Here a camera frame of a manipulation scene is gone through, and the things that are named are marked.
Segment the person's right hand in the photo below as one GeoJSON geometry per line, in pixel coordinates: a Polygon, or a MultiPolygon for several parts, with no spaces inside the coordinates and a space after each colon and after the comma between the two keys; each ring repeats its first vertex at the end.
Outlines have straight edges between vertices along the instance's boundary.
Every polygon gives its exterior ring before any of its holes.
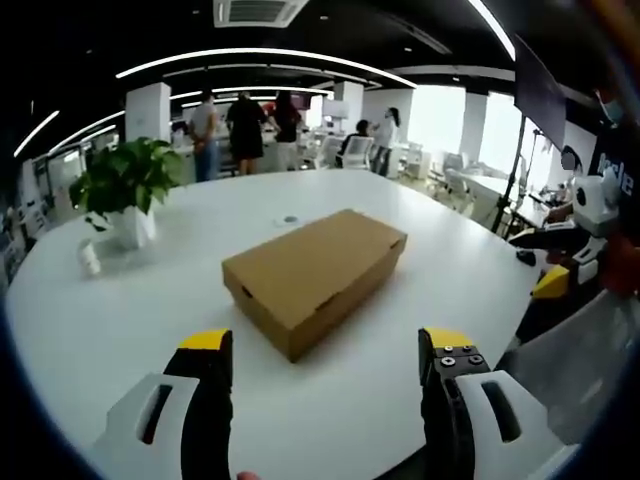
{"type": "Polygon", "coordinates": [[[621,234],[608,239],[601,284],[621,297],[639,292],[639,248],[621,234]]]}

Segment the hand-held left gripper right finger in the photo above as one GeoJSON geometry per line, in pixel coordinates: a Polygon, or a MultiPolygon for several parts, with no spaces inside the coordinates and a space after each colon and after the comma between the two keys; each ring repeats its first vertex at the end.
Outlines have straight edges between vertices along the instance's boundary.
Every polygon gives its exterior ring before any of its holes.
{"type": "Polygon", "coordinates": [[[464,334],[422,328],[418,351],[426,478],[551,479],[574,453],[546,407],[464,334]]]}

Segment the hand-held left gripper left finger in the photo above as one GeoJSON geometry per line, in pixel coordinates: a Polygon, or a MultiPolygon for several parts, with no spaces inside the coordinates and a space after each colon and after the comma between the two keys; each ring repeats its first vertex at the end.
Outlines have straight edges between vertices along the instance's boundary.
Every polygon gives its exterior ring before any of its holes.
{"type": "Polygon", "coordinates": [[[229,479],[233,334],[194,334],[109,410],[90,450],[103,479],[229,479]]]}

